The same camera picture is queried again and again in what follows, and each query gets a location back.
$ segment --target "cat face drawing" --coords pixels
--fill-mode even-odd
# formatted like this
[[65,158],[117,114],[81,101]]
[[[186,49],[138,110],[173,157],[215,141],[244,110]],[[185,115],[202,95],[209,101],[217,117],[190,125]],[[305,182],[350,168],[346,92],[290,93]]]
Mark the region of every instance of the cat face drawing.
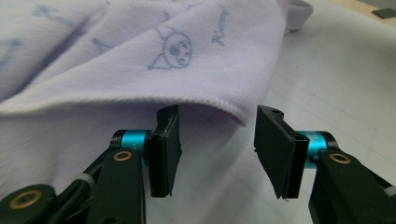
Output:
[[171,27],[163,27],[156,31],[163,40],[163,49],[154,62],[148,66],[148,70],[187,67],[192,55],[189,37]]

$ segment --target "white towel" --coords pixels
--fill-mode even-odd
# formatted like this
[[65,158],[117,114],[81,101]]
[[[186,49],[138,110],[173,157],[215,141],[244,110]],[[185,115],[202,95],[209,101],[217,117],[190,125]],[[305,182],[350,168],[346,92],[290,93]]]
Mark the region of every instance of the white towel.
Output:
[[162,105],[247,123],[287,10],[276,0],[1,3],[0,198],[87,166],[117,129],[153,128]]

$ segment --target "brass insert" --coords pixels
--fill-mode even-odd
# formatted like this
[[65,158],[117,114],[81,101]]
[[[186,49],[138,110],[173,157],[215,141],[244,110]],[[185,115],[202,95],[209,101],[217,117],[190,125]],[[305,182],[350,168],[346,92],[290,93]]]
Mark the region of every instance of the brass insert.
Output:
[[129,151],[121,151],[114,155],[113,159],[115,161],[128,161],[132,157],[132,152]]
[[343,163],[343,164],[350,163],[350,158],[348,158],[342,154],[332,153],[332,154],[330,154],[330,158],[332,158],[332,160],[339,162],[339,163]]
[[41,195],[41,191],[36,189],[25,191],[15,197],[9,203],[9,207],[14,210],[29,207],[30,205],[36,203],[41,198]]

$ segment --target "dark object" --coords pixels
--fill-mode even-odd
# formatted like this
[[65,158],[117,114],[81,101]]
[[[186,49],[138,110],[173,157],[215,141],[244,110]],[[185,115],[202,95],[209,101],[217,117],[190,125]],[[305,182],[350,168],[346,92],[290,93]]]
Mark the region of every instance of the dark object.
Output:
[[381,19],[389,19],[396,17],[396,11],[393,10],[392,8],[383,8],[379,10],[374,10],[372,13]]
[[357,159],[342,151],[320,155],[309,200],[314,223],[396,223],[396,204]]
[[391,184],[341,151],[329,133],[312,133],[322,136],[325,144],[315,147],[309,142],[298,148],[299,135],[285,123],[283,113],[259,105],[254,146],[276,196],[288,198],[296,192],[298,195],[300,186],[297,184],[301,183],[304,169],[300,157],[309,148],[315,148],[317,153],[310,153],[307,158],[318,166],[309,201],[314,223],[396,223],[396,200],[384,191]]
[[158,127],[146,138],[148,174],[152,197],[172,195],[177,165],[181,157],[177,106],[157,112]]
[[146,216],[142,180],[138,151],[119,149],[109,153],[103,161],[86,223],[141,223],[136,221]]
[[297,198],[309,140],[295,132],[277,109],[259,105],[254,147],[276,197]]
[[44,223],[58,208],[55,191],[48,185],[32,185],[9,194],[0,203],[2,224]]
[[142,161],[151,195],[171,194],[181,156],[178,106],[159,110],[157,125],[154,132],[118,130],[109,148],[58,196],[45,185],[11,193],[0,202],[0,223],[146,223]]

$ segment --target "microfiber cloth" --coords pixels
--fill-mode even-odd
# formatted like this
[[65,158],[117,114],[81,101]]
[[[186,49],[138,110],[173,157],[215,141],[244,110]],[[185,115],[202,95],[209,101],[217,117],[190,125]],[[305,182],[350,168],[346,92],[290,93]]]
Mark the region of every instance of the microfiber cloth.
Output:
[[[87,138],[108,142],[93,133],[111,136],[126,119],[144,123],[155,111],[149,105],[207,105],[247,123],[265,94],[292,5],[0,3],[0,193],[48,182],[59,153]],[[292,30],[309,17],[300,11],[290,14],[299,21]]]

